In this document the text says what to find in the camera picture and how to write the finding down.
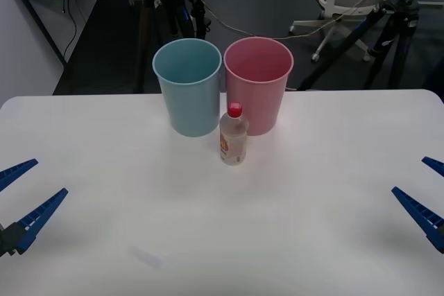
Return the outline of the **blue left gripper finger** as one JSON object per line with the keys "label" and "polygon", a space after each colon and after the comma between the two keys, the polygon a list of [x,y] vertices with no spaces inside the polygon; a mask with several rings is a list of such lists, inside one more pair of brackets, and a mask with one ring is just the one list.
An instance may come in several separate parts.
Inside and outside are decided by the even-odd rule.
{"label": "blue left gripper finger", "polygon": [[68,193],[65,188],[61,189],[22,219],[1,230],[1,256],[25,253]]}
{"label": "blue left gripper finger", "polygon": [[38,161],[30,159],[0,172],[0,191],[3,191],[10,186],[15,180],[21,177],[24,173],[36,166]]}

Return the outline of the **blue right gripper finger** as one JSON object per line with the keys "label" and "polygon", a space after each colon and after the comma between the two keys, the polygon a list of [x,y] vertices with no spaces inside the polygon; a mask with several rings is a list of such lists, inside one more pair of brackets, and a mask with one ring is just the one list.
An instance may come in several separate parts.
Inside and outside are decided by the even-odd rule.
{"label": "blue right gripper finger", "polygon": [[439,175],[444,175],[444,163],[431,157],[423,157],[422,163],[436,171]]}
{"label": "blue right gripper finger", "polygon": [[443,217],[434,213],[396,186],[392,188],[391,192],[421,230],[424,231],[429,242],[442,254]]}

